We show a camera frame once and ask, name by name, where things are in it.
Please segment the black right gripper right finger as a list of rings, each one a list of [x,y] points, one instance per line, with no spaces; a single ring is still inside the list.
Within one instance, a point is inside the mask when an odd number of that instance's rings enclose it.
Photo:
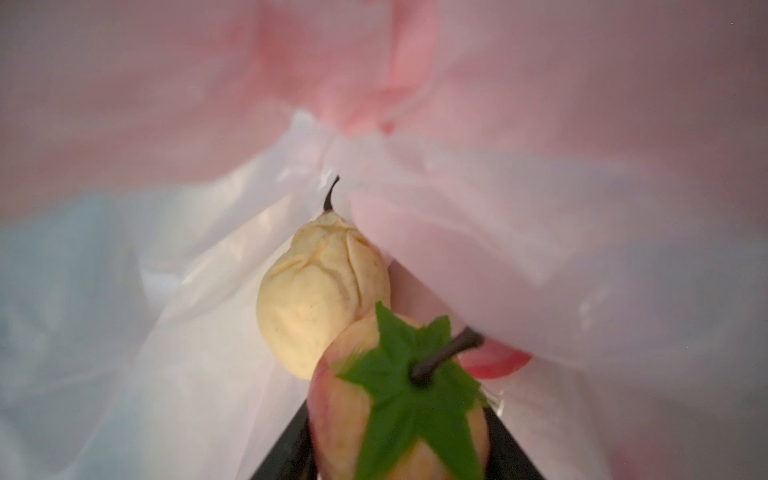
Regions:
[[[483,411],[490,440],[485,479],[544,480],[496,413],[490,407],[485,407]]]

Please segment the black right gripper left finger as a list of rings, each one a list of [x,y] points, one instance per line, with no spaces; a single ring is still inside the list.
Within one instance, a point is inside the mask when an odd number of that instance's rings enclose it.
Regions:
[[[307,405],[302,403],[251,480],[316,480]]]

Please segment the beige potato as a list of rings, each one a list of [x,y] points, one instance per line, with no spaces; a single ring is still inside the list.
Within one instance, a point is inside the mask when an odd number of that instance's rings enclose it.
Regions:
[[[326,348],[377,302],[391,303],[388,261],[333,206],[293,235],[288,249],[262,278],[256,317],[276,359],[308,380]]]

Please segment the pink plastic bag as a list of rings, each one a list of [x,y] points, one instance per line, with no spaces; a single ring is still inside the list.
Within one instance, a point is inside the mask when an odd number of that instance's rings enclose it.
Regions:
[[[250,477],[329,187],[546,478],[766,477],[763,1],[3,2],[2,477]]]

